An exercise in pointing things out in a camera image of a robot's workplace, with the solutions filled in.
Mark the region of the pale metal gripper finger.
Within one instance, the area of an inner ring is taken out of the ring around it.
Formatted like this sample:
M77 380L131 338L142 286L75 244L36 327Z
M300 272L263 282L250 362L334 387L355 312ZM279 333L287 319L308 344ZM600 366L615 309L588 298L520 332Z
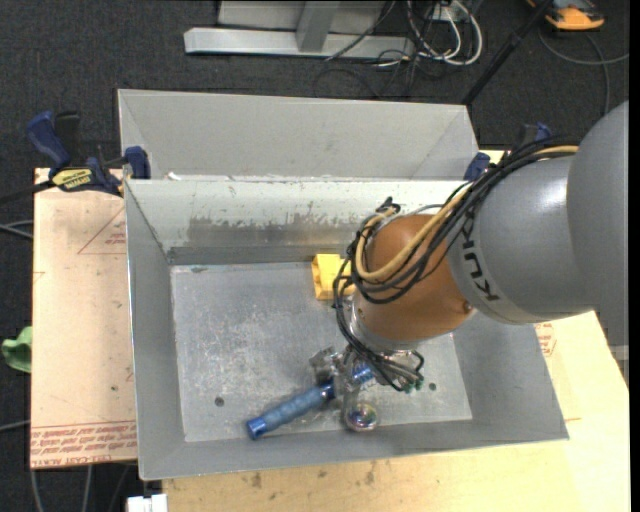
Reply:
M331 356L332 383L335 395L345 395L349 390L349 352L339 352Z
M327 347L316 352L310 359L314 379L316 381L328 381L335 372L336 351L333 347Z

